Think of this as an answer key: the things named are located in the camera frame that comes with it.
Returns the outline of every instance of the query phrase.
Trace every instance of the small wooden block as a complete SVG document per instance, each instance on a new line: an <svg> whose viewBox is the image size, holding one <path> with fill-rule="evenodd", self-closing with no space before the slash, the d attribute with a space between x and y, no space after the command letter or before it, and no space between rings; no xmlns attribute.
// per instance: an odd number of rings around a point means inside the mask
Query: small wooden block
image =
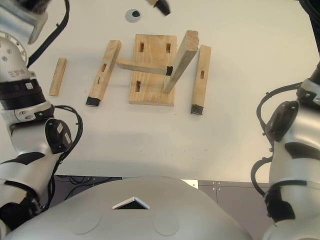
<svg viewBox="0 0 320 240"><path fill-rule="evenodd" d="M208 73L210 68L211 47L201 45L198 68L194 82L191 113L202 115L207 89Z"/></svg>
<svg viewBox="0 0 320 240"><path fill-rule="evenodd" d="M198 51L199 36L197 31L186 31L179 50L173 62L171 77L164 82L164 92L170 93L181 75L184 73L191 60Z"/></svg>
<svg viewBox="0 0 320 240"><path fill-rule="evenodd" d="M115 67L120 49L121 42L119 40L109 41L99 71L94 79L89 97L86 100L86 105L98 107L100 101L104 98L105 91L108 86L111 73Z"/></svg>
<svg viewBox="0 0 320 240"><path fill-rule="evenodd" d="M58 96L59 95L59 91L60 91L60 87L61 87L61 83L62 83L62 79L64 77L65 74L65 69L67 66L67 59L65 58L59 58L58 62L56 64L56 68L53 74L53 79L51 82L51 87L49 90L49 95L50 96Z"/></svg>
<svg viewBox="0 0 320 240"><path fill-rule="evenodd" d="M172 66L177 52L177 37L165 35L135 36L133 61ZM164 93L164 81L169 76L132 72L130 84L131 104L173 106L175 92Z"/></svg>
<svg viewBox="0 0 320 240"><path fill-rule="evenodd" d="M151 62L137 62L126 59L118 59L116 64L121 69L142 73L168 75L167 73L170 72L169 66L159 65Z"/></svg>

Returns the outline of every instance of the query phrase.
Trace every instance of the white label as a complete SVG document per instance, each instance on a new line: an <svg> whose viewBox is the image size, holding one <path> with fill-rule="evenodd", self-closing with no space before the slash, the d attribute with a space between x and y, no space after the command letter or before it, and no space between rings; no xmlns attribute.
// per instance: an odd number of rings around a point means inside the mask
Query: white label
<svg viewBox="0 0 320 240"><path fill-rule="evenodd" d="M62 129L64 129L64 127L62 126L62 124L60 123L59 126L56 128L56 130L58 131L58 133L60 134Z"/></svg>
<svg viewBox="0 0 320 240"><path fill-rule="evenodd" d="M34 86L32 85L32 83L31 83L31 82L26 83L26 84L25 84L25 86L26 86L26 89L28 89L28 90L33 89L33 88L34 88Z"/></svg>
<svg viewBox="0 0 320 240"><path fill-rule="evenodd" d="M68 144L70 144L70 143L71 143L71 139L70 139L68 133L65 133L64 136L65 136L65 139L66 139L66 141L68 142Z"/></svg>

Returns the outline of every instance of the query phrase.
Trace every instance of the black tape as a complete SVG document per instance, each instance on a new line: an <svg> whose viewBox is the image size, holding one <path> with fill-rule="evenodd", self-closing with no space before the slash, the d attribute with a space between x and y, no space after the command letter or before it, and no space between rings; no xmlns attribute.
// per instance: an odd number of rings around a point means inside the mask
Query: black tape
<svg viewBox="0 0 320 240"><path fill-rule="evenodd" d="M203 106L199 106L197 104L193 104L191 107L191 114L196 114L196 115L203 115Z"/></svg>
<svg viewBox="0 0 320 240"><path fill-rule="evenodd" d="M173 66L167 66L166 67L166 76L171 76L172 74L172 71L174 70L174 67Z"/></svg>
<svg viewBox="0 0 320 240"><path fill-rule="evenodd" d="M85 105L98 107L100 104L100 99L88 96Z"/></svg>

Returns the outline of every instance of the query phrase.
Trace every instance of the wooden leg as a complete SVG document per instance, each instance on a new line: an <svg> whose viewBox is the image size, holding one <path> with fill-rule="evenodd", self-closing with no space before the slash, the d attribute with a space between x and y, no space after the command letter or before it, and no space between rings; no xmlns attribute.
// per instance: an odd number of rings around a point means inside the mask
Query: wooden leg
<svg viewBox="0 0 320 240"><path fill-rule="evenodd" d="M211 47L201 45L199 61L194 82L191 113L202 115L207 89L208 73L210 68Z"/></svg>
<svg viewBox="0 0 320 240"><path fill-rule="evenodd" d="M98 107L100 101L104 98L105 91L109 83L111 73L115 67L120 49L121 42L119 40L111 40L109 42L105 50L99 71L94 79L89 97L86 100L86 105Z"/></svg>
<svg viewBox="0 0 320 240"><path fill-rule="evenodd" d="M170 93L198 51L197 31L187 31L173 62L171 77L164 82L164 93Z"/></svg>
<svg viewBox="0 0 320 240"><path fill-rule="evenodd" d="M164 66L152 62L138 62L138 61L130 61L126 59L118 59L116 64L121 69L137 71L142 73L149 73L149 74L160 74L160 75L167 75L171 74L170 66Z"/></svg>

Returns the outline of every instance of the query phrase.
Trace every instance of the wooden stick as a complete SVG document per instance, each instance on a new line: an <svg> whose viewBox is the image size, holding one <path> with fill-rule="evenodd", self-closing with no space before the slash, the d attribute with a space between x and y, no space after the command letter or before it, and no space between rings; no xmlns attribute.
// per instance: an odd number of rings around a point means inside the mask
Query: wooden stick
<svg viewBox="0 0 320 240"><path fill-rule="evenodd" d="M173 72L164 82L164 93L170 93L198 51L197 31L187 31L173 62Z"/></svg>
<svg viewBox="0 0 320 240"><path fill-rule="evenodd" d="M98 107L100 101L104 98L120 49L121 42L119 40L109 41L99 71L94 79L89 97L86 100L86 105Z"/></svg>
<svg viewBox="0 0 320 240"><path fill-rule="evenodd" d="M51 82L51 87L49 90L49 95L50 96L58 96L59 95L59 91L60 91L60 87L61 87L61 83L62 83L62 79L64 77L65 74L65 69L67 66L67 59L65 58L59 58L58 62L56 64L55 67L55 71L53 74L53 78L52 78L52 82Z"/></svg>
<svg viewBox="0 0 320 240"><path fill-rule="evenodd" d="M211 47L201 45L199 60L198 60L198 68L196 71L194 89L193 89L193 97L192 97L192 107L191 113L202 115L204 106L205 106L205 98L206 98L206 88L207 88L207 80L208 73L210 68L210 58L211 58Z"/></svg>
<svg viewBox="0 0 320 240"><path fill-rule="evenodd" d="M130 61L126 59L118 59L116 64L121 69L149 73L149 74L160 74L170 76L172 72L172 67L163 66L156 63L150 62L138 62L138 61Z"/></svg>

